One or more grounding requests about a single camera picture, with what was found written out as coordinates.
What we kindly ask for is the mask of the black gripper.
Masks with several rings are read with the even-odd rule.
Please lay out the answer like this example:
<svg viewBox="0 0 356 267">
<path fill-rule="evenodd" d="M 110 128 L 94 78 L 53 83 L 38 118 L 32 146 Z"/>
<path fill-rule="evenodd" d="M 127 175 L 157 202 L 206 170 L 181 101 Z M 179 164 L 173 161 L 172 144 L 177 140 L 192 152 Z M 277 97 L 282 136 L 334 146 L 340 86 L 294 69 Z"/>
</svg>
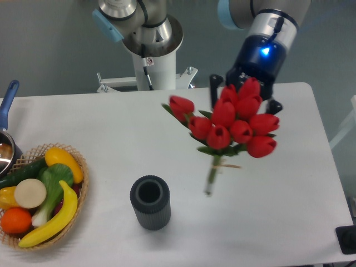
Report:
<svg viewBox="0 0 356 267">
<path fill-rule="evenodd" d="M 273 84 L 286 58 L 286 49 L 281 44 L 261 35 L 247 37 L 241 47 L 233 67 L 226 73 L 226 84 L 239 87 L 242 82 L 240 77 L 245 74 L 256 78 L 263 83 L 260 96 L 268 100 L 266 104 L 267 114 L 276 115 L 283 110 L 283 105 L 272 99 Z M 217 74 L 209 76 L 210 104 L 213 109 L 217 102 L 217 89 L 223 83 L 224 78 Z"/>
</svg>

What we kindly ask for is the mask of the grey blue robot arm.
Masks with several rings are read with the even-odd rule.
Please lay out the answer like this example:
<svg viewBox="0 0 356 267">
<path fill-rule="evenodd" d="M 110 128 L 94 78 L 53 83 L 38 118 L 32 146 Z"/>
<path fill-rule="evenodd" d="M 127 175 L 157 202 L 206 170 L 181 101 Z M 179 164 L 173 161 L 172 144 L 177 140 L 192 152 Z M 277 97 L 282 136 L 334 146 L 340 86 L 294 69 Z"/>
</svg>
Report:
<svg viewBox="0 0 356 267">
<path fill-rule="evenodd" d="M 249 33 L 226 75 L 210 76 L 211 103 L 220 84 L 240 88 L 254 77 L 267 102 L 266 112 L 280 112 L 273 85 L 309 6 L 309 1 L 219 1 L 220 23 Z M 167 13 L 166 1 L 99 1 L 92 17 L 107 38 L 122 42 L 131 53 L 140 91 L 189 85 L 176 73 L 176 51 L 184 35 L 178 20 Z"/>
</svg>

